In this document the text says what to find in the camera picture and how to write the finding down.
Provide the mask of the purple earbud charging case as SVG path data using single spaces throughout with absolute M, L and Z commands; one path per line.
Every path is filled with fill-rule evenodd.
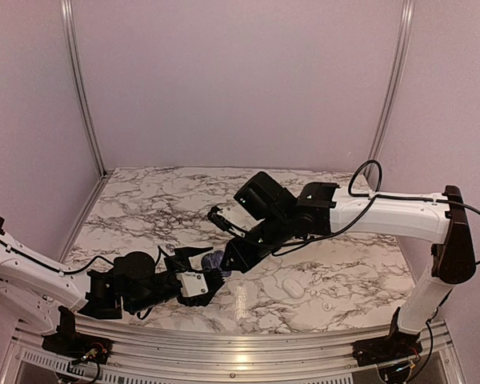
M 221 262 L 224 257 L 224 252 L 222 250 L 216 250 L 214 252 L 204 255 L 201 259 L 201 267 L 204 270 L 217 269 L 221 272 L 224 278 L 231 276 L 231 272 L 223 270 L 221 268 Z

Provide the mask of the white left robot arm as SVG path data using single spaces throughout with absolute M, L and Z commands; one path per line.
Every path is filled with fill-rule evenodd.
M 42 336 L 53 336 L 69 356 L 85 349 L 85 339 L 64 318 L 81 314 L 99 320 L 119 320 L 170 300 L 184 306 L 207 306 L 225 280 L 217 268 L 198 270 L 191 258 L 205 248 L 159 249 L 156 256 L 133 251 L 108 261 L 109 269 L 90 263 L 71 270 L 24 247 L 2 228 L 0 217 L 0 303 Z

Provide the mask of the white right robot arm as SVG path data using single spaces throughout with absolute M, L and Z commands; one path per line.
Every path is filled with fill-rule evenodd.
M 269 254 L 288 245 L 327 240 L 347 232 L 387 234 L 431 243 L 431 261 L 406 302 L 396 328 L 380 342 L 380 351 L 397 358 L 412 342 L 443 299 L 476 271 L 474 246 L 462 195 L 456 186 L 439 194 L 380 194 L 351 186 L 311 182 L 299 196 L 265 172 L 253 176 L 234 196 L 258 224 L 243 233 L 224 222 L 233 237 L 221 268 L 245 273 Z

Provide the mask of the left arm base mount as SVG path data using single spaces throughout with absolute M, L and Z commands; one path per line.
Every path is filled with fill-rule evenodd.
M 104 365 L 110 355 L 111 347 L 112 341 L 108 338 L 79 332 L 69 335 L 56 333 L 44 336 L 42 341 L 44 350 L 71 358 L 73 365 L 88 361 Z

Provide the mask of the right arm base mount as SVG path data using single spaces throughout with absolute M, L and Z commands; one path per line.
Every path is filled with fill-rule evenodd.
M 354 342 L 352 356 L 358 366 L 369 366 L 406 358 L 421 352 L 422 344 L 417 334 L 396 332 Z

